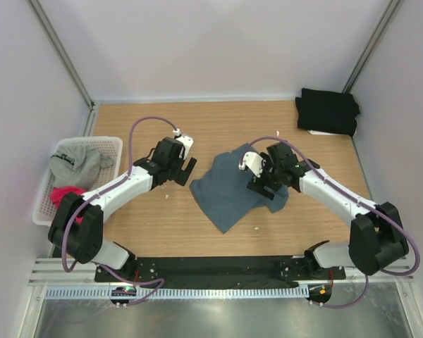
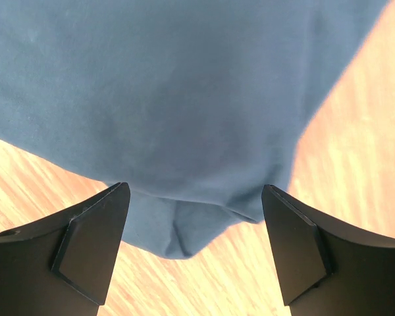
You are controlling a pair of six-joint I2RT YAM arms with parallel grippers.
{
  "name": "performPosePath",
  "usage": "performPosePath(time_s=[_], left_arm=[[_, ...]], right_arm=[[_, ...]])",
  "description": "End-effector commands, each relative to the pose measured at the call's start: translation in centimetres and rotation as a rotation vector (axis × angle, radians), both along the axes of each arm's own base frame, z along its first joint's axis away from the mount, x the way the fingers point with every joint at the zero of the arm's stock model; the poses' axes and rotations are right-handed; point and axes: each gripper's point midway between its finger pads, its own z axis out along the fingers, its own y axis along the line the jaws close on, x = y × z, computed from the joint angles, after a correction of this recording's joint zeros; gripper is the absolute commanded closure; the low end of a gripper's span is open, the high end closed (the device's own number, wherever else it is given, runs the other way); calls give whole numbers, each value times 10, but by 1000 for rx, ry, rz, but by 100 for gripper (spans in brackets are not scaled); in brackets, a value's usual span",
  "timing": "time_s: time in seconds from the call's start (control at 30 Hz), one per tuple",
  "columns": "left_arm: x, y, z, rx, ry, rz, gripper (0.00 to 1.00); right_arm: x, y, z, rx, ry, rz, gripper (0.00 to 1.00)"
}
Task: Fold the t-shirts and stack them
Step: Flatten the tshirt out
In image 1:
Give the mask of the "blue-grey t-shirt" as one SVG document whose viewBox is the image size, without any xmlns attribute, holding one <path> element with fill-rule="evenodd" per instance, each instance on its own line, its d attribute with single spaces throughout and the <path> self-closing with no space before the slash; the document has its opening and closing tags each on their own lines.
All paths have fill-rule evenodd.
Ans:
<svg viewBox="0 0 423 338">
<path fill-rule="evenodd" d="M 247 188 L 252 173 L 241 171 L 238 162 L 241 155 L 250 149 L 248 144 L 243 144 L 217 155 L 204 176 L 190 183 L 190 191 L 201 211 L 223 234 L 252 209 L 265 206 L 276 213 L 285 207 L 288 200 L 286 187 L 274 192 L 272 200 Z"/>
</svg>

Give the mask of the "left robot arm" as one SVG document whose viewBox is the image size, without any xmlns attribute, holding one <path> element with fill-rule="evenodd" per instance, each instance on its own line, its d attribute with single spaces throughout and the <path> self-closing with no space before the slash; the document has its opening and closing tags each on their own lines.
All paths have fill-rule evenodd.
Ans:
<svg viewBox="0 0 423 338">
<path fill-rule="evenodd" d="M 115 180 L 83 195 L 67 193 L 48 235 L 49 241 L 61 250 L 63 269 L 69 273 L 78 263 L 97 263 L 103 269 L 110 269 L 117 280 L 130 280 L 135 273 L 135 255 L 105 240 L 104 223 L 120 207 L 165 182 L 184 186 L 197 162 L 191 158 L 183 168 L 193 143 L 193 137 L 187 134 L 165 137 L 150 158 L 131 163 L 129 171 Z"/>
</svg>

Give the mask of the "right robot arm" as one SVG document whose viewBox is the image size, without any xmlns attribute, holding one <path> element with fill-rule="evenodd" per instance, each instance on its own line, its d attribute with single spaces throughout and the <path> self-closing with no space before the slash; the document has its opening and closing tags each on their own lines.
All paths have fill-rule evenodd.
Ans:
<svg viewBox="0 0 423 338">
<path fill-rule="evenodd" d="M 371 276 L 408 255 L 410 248 L 393 204 L 355 194 L 293 146 L 278 142 L 261 153 L 248 149 L 238 167 L 252 173 L 248 189 L 268 199 L 282 187 L 294 189 L 322 203 L 348 226 L 348 241 L 323 241 L 306 250 L 309 257 L 303 268 L 309 277 L 319 279 L 329 268 L 345 266 Z"/>
</svg>

